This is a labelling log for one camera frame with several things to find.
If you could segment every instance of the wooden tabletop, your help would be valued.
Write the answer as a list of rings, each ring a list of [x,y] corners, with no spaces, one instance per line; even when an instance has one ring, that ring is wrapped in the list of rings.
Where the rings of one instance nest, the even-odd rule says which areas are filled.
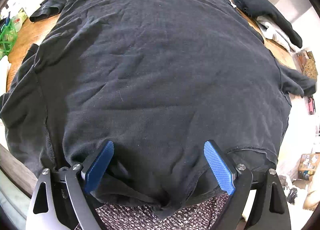
[[[248,20],[251,26],[260,32],[258,26],[253,21],[248,19],[243,13],[242,15]],[[54,27],[58,18],[59,15],[36,23],[31,23],[28,19],[23,24],[21,30],[18,32],[17,41],[8,56],[8,60],[12,65],[7,78],[7,91],[9,90],[12,79],[21,66],[21,62],[25,57],[30,45],[32,43],[39,45]],[[290,68],[295,68],[292,57],[283,47],[279,46],[276,42],[267,39],[265,39],[265,46],[272,51],[280,63]],[[30,174],[30,171],[30,173],[26,173],[26,170],[28,171],[28,169],[13,156],[11,156],[9,152],[2,150],[1,152],[3,152],[3,156],[6,156],[7,159],[2,159],[0,157],[0,167],[4,169],[8,175],[10,175],[10,178],[13,179],[17,186],[24,189],[26,193],[31,194],[35,186],[36,178],[33,176],[33,174]]]

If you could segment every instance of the blue gripper pad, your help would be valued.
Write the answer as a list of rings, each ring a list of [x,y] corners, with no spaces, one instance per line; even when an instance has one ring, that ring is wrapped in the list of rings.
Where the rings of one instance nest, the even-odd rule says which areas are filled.
[[[231,195],[235,191],[232,173],[209,141],[204,144],[204,156],[207,159],[220,188],[226,191],[228,195]]]
[[[108,141],[86,174],[86,184],[84,186],[84,191],[86,193],[89,194],[90,191],[97,189],[102,176],[105,173],[111,158],[113,157],[114,151],[115,147],[113,142]]]

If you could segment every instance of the metal pivot bolt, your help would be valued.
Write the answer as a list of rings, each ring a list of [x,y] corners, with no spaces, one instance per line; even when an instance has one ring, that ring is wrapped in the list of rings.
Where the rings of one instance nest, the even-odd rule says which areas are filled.
[[[276,174],[276,170],[275,169],[269,169],[269,173],[272,174],[272,175],[275,175]]]
[[[80,165],[79,163],[77,163],[77,164],[75,164],[75,165],[72,166],[72,169],[73,169],[73,170],[78,170],[78,169],[80,169],[80,168],[81,168],[81,165]]]
[[[245,170],[245,165],[242,164],[242,163],[239,163],[239,164],[237,165],[237,167],[238,167],[239,170]]]
[[[43,175],[47,175],[49,172],[50,172],[50,169],[48,169],[48,168],[45,168],[42,170]]]

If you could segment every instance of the black t-shirt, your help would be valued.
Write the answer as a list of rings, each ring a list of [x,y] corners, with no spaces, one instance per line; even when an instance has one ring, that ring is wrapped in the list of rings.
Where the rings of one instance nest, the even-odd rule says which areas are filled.
[[[9,149],[39,175],[110,139],[93,195],[165,218],[222,192],[209,139],[250,169],[277,163],[288,92],[315,81],[262,41],[228,0],[67,0],[1,96]]]

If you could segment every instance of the green plastic basket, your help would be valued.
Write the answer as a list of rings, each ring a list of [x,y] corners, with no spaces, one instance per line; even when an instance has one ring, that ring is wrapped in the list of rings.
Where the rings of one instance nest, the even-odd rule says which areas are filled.
[[[18,34],[10,20],[8,26],[0,34],[0,60],[3,56],[9,55],[17,40]]]

